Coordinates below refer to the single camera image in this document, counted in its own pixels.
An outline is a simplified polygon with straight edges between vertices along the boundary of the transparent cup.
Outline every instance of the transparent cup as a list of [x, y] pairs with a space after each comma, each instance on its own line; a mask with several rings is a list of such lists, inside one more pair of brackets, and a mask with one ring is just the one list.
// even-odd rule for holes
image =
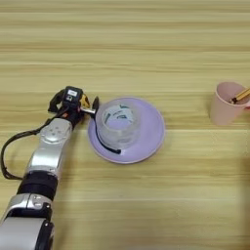
[[140, 114], [126, 99], [102, 104], [96, 115], [97, 133], [105, 146], [126, 149], [140, 135]]

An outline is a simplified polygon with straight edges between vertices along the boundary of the pink mug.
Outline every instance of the pink mug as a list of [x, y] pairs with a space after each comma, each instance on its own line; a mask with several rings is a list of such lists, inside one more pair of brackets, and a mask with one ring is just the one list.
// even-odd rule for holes
[[236, 104], [229, 103], [244, 89], [245, 87], [235, 82], [222, 82], [217, 86], [210, 111], [210, 119], [215, 125], [230, 124], [249, 105], [250, 97]]

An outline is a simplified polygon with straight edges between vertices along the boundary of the wooden table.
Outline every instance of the wooden table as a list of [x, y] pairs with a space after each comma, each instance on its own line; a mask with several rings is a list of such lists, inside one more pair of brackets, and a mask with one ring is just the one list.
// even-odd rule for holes
[[[0, 144], [38, 127], [67, 85], [91, 101], [148, 100], [167, 137], [151, 159], [120, 166], [87, 140], [69, 147], [54, 206], [55, 250], [250, 248], [250, 115], [216, 127], [220, 81], [249, 86], [249, 0], [0, 1]], [[11, 145], [22, 174], [38, 139]], [[0, 178], [0, 212], [19, 182]]]

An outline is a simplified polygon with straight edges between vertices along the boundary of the silver arm segment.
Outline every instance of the silver arm segment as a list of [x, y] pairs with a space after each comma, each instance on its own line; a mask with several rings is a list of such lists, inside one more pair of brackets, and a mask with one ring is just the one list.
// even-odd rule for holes
[[47, 171], [61, 176], [63, 156], [72, 133], [72, 125], [64, 119], [54, 119], [41, 131], [39, 147], [33, 153], [26, 172]]
[[[54, 119], [43, 128], [40, 133], [40, 144], [29, 160], [25, 176], [42, 172], [58, 180], [61, 176], [64, 151], [71, 132], [71, 123], [60, 118]], [[46, 227], [50, 228], [49, 236], [53, 237], [53, 224], [46, 218], [32, 218], [32, 214], [27, 218], [9, 216], [17, 210], [39, 212], [44, 208], [51, 210], [51, 206], [51, 198], [32, 190], [29, 193], [19, 193], [13, 196], [0, 221], [0, 250], [36, 250], [39, 235], [42, 230], [46, 230]]]

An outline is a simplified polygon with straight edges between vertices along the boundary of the pencil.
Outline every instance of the pencil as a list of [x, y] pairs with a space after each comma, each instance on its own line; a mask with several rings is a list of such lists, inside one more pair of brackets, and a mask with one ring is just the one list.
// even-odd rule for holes
[[232, 98], [229, 102], [231, 104], [236, 104], [237, 102], [239, 102], [243, 98], [247, 97], [248, 95], [250, 95], [250, 88], [243, 90], [235, 98]]

